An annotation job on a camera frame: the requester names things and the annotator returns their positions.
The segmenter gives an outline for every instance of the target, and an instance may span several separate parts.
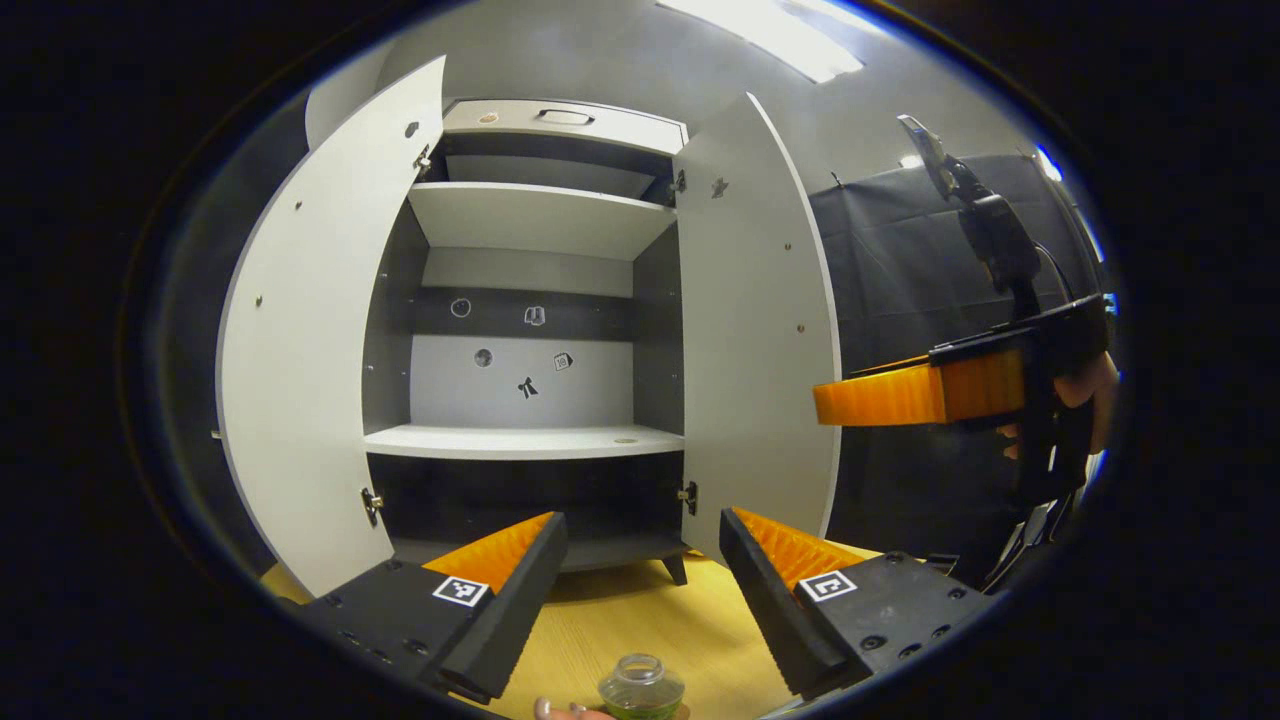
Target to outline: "sticker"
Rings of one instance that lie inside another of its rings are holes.
[[[489,585],[484,583],[463,580],[462,578],[454,578],[451,575],[440,583],[440,587],[435,588],[435,592],[431,594],[440,600],[457,602],[458,605],[466,605],[467,607],[475,607],[488,589]]]
[[[831,573],[823,573],[822,575],[814,575],[800,580],[800,587],[809,593],[809,597],[814,602],[822,602],[824,600],[831,600],[837,594],[845,594],[846,592],[854,592],[858,589],[849,578],[844,575],[840,570],[832,570]]]
[[[534,325],[536,328],[538,325],[541,325],[545,322],[547,322],[547,310],[544,310],[541,305],[534,305],[532,307],[525,307],[525,324],[526,325]]]

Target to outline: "cabinet door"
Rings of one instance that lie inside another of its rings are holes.
[[[370,99],[302,159],[241,255],[218,345],[232,477],[276,559],[314,596],[392,556],[361,419],[369,302],[392,223],[440,137],[444,58]]]
[[[719,552],[719,514],[740,506],[827,530],[840,428],[818,424],[813,386],[840,379],[827,258],[791,156],[744,94],[675,160],[685,320],[682,537]]]

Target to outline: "white shelf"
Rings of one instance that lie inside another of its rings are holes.
[[[685,448],[685,438],[643,425],[536,429],[398,425],[365,436],[365,448],[380,455],[443,460],[572,460],[672,452]]]
[[[635,260],[676,211],[600,192],[500,182],[424,182],[408,201],[433,249],[488,247]]]

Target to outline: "gray wall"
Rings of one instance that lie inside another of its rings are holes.
[[[356,108],[365,104],[378,91],[378,78],[383,63],[392,51],[394,40],[376,45],[364,55],[338,68],[311,88],[307,96],[307,146],[315,150],[333,131],[338,129]]]
[[[1007,110],[895,36],[806,13],[865,63],[814,85],[773,56],[653,0],[477,0],[397,40],[384,87],[442,54],[445,105],[458,96],[559,97],[699,123],[750,91],[773,119],[809,193],[897,168],[913,152],[893,119],[915,115],[956,155],[1030,152]]]
[[[215,368],[223,297],[253,223],[307,154],[305,95],[259,126],[184,209],[170,240],[168,277],[154,300],[147,342],[156,359],[155,407],[163,414],[177,471],[197,512],[255,575],[275,557],[244,510],[218,429]]]
[[[685,434],[680,236],[666,229],[632,264],[632,411],[637,425]]]
[[[365,434],[410,420],[408,372],[413,348],[413,296],[430,246],[406,200],[396,215],[378,281],[369,299],[365,374],[361,377]]]

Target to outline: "ceiling light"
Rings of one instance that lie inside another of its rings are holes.
[[[1062,173],[1053,164],[1053,160],[1048,159],[1048,152],[1039,145],[1036,146],[1036,159],[1039,160],[1041,169],[1044,170],[1044,177],[1055,182],[1062,182]]]
[[[813,10],[815,13],[822,13],[828,18],[845,23],[849,27],[855,27],[868,35],[884,35],[884,31],[877,24],[860,15],[850,13],[847,9],[841,8],[836,3],[828,3],[827,0],[778,0],[782,5],[791,5],[795,8],[804,8],[805,10]]]
[[[707,20],[791,65],[813,82],[860,70],[849,50],[769,0],[658,0]]]

